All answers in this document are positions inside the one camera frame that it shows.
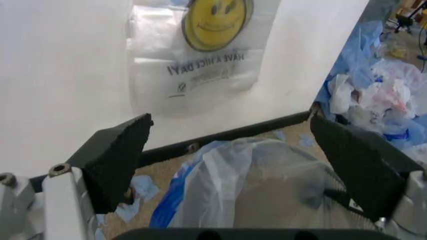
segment white wall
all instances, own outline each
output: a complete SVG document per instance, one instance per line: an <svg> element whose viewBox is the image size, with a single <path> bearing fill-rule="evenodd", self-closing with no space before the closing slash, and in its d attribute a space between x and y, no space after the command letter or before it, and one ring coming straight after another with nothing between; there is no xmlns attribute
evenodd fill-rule
<svg viewBox="0 0 427 240"><path fill-rule="evenodd" d="M307 111L368 0L282 0L259 82L192 117L154 115L146 149ZM47 173L136 115L120 0L0 0L0 172Z"/></svg>

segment yellow smiley face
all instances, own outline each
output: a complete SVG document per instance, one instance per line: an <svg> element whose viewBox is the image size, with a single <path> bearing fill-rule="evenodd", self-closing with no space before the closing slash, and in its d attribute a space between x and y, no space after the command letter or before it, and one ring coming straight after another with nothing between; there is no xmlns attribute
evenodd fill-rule
<svg viewBox="0 0 427 240"><path fill-rule="evenodd" d="M252 0L193 0L182 20L182 31L193 49L216 51L233 41L252 11Z"/></svg>

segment black edge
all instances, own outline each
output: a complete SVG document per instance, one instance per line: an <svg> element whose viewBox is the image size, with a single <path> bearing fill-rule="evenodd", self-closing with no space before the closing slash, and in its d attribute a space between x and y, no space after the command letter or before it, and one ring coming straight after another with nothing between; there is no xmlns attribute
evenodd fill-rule
<svg viewBox="0 0 427 240"><path fill-rule="evenodd" d="M188 153L188 147L192 144L198 144L200 147L203 147L204 145L209 144L213 141L231 141L234 139L251 137L271 130L302 123L309 119L309 116L310 112L305 111L294 115L264 121L254 125L244 126L213 135L208 135L164 147L147 150L142 152L138 167L142 168L155 163L183 156Z"/></svg>

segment plastic bag pile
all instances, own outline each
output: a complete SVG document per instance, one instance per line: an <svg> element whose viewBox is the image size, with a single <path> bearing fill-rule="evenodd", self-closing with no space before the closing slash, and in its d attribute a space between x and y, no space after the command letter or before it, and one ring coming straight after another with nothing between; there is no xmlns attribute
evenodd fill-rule
<svg viewBox="0 0 427 240"><path fill-rule="evenodd" d="M426 143L427 75L380 55L380 21L359 23L317 95L328 119L376 132L398 149Z"/></svg>

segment bolt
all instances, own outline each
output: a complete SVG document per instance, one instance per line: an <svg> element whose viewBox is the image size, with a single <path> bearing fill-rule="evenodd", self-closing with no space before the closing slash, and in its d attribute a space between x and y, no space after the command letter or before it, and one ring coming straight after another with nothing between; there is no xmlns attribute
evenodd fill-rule
<svg viewBox="0 0 427 240"><path fill-rule="evenodd" d="M17 185L17 178L10 172L0 173L0 183L14 188Z"/></svg>
<svg viewBox="0 0 427 240"><path fill-rule="evenodd" d="M200 149L200 144L198 142L195 142L193 144L190 144L187 147L187 153L188 154L193 154L193 153L197 152L199 149Z"/></svg>
<svg viewBox="0 0 427 240"><path fill-rule="evenodd" d="M68 163L61 163L49 169L49 177L53 178L65 173L71 172L71 166Z"/></svg>

